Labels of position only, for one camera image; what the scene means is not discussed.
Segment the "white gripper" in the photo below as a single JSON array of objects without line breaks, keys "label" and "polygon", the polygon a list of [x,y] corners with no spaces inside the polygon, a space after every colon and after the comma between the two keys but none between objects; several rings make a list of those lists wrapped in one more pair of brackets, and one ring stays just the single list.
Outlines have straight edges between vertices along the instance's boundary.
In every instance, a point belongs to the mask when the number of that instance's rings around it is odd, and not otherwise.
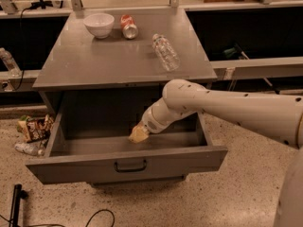
[{"label": "white gripper", "polygon": [[143,126],[135,126],[129,136],[129,140],[133,143],[140,143],[146,140],[150,132],[159,133],[161,131],[161,125],[155,120],[151,109],[143,113],[141,121]]}]

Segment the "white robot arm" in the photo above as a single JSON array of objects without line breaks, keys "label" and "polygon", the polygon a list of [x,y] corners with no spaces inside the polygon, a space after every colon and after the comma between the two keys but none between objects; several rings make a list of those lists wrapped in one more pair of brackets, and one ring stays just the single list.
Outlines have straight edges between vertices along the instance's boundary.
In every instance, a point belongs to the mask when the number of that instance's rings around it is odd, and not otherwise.
[{"label": "white robot arm", "polygon": [[226,92],[173,79],[133,128],[130,140],[139,143],[175,121],[206,113],[253,131],[298,153],[282,185],[273,227],[303,227],[303,100],[300,96]]}]

